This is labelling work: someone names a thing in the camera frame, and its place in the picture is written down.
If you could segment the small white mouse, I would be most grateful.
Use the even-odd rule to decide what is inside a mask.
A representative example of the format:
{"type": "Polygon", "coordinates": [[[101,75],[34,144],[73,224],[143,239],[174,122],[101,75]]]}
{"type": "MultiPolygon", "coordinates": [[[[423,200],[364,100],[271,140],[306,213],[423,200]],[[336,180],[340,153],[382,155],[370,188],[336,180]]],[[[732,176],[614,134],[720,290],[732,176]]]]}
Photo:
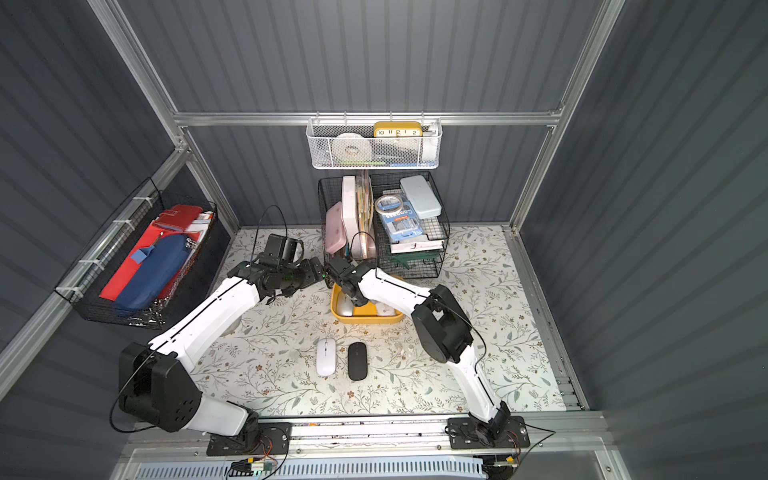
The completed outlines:
{"type": "Polygon", "coordinates": [[[376,303],[375,304],[377,315],[381,317],[390,317],[390,316],[396,316],[397,311],[384,303],[376,303]]]}

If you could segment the black mouse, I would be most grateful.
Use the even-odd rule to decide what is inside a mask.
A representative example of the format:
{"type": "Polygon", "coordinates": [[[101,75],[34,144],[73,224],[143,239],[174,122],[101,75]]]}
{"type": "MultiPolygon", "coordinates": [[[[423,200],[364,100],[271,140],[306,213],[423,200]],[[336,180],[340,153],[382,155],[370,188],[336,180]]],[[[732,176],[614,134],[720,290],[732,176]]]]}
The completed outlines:
{"type": "Polygon", "coordinates": [[[368,375],[367,346],[363,342],[354,342],[348,347],[347,369],[352,381],[362,381],[368,375]]]}

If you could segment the silver grey mouse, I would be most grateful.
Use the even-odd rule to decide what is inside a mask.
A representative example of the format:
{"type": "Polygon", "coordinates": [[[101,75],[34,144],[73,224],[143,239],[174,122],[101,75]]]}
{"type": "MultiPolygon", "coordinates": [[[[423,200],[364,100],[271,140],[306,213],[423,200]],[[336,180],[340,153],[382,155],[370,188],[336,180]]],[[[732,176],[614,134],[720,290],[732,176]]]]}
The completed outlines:
{"type": "Polygon", "coordinates": [[[351,317],[354,315],[355,305],[353,301],[342,294],[336,303],[336,313],[342,317],[351,317]]]}

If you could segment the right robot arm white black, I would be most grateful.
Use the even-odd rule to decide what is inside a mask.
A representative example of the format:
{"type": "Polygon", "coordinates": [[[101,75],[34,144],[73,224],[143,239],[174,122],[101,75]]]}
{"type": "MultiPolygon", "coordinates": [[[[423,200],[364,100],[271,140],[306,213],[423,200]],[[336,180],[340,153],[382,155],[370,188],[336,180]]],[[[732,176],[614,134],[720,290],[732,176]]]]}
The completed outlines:
{"type": "Polygon", "coordinates": [[[256,415],[203,394],[192,379],[197,362],[263,299],[290,297],[324,279],[323,264],[316,257],[288,264],[265,259],[239,263],[176,325],[146,345],[132,343],[121,352],[113,407],[166,432],[243,434],[256,415]]]}

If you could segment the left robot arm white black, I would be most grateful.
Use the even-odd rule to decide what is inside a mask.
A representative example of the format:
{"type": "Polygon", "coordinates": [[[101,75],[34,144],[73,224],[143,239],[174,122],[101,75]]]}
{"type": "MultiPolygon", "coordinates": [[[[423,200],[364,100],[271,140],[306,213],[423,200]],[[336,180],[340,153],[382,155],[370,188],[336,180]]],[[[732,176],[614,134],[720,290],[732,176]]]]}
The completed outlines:
{"type": "Polygon", "coordinates": [[[431,289],[397,279],[370,263],[334,258],[326,275],[355,305],[383,303],[411,319],[425,352],[453,372],[477,422],[477,435],[490,442],[504,430],[511,412],[483,372],[474,346],[474,326],[446,286],[431,289]]]}

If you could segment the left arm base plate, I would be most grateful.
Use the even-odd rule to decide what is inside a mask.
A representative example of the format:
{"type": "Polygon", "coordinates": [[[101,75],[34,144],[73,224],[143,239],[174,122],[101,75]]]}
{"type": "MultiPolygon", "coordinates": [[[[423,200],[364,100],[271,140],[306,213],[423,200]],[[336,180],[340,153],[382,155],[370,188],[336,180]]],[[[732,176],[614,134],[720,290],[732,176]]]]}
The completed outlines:
{"type": "Polygon", "coordinates": [[[284,455],[289,450],[290,422],[247,422],[235,436],[211,434],[206,449],[209,457],[284,455]]]}

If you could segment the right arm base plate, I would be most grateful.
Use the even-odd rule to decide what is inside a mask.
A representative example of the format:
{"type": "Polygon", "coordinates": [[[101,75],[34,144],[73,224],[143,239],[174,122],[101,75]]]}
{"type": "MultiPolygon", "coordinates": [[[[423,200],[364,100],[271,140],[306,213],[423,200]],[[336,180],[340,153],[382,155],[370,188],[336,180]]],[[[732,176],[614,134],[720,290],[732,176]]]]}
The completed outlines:
{"type": "Polygon", "coordinates": [[[531,444],[527,425],[521,416],[511,416],[503,426],[493,428],[473,417],[453,417],[447,420],[444,432],[454,450],[517,450],[531,444]]]}

